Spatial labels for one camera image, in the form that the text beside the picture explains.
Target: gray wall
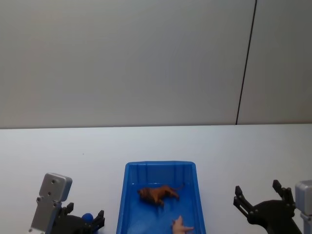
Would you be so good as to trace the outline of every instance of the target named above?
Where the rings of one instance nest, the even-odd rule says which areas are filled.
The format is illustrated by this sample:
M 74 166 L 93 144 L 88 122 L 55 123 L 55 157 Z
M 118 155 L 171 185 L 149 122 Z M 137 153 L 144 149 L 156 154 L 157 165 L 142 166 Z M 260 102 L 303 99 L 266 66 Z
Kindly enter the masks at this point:
M 238 123 L 312 122 L 312 1 L 260 0 Z
M 311 3 L 299 2 L 259 1 L 238 123 L 312 120 Z M 235 124 L 253 11 L 252 0 L 2 0 L 0 128 Z

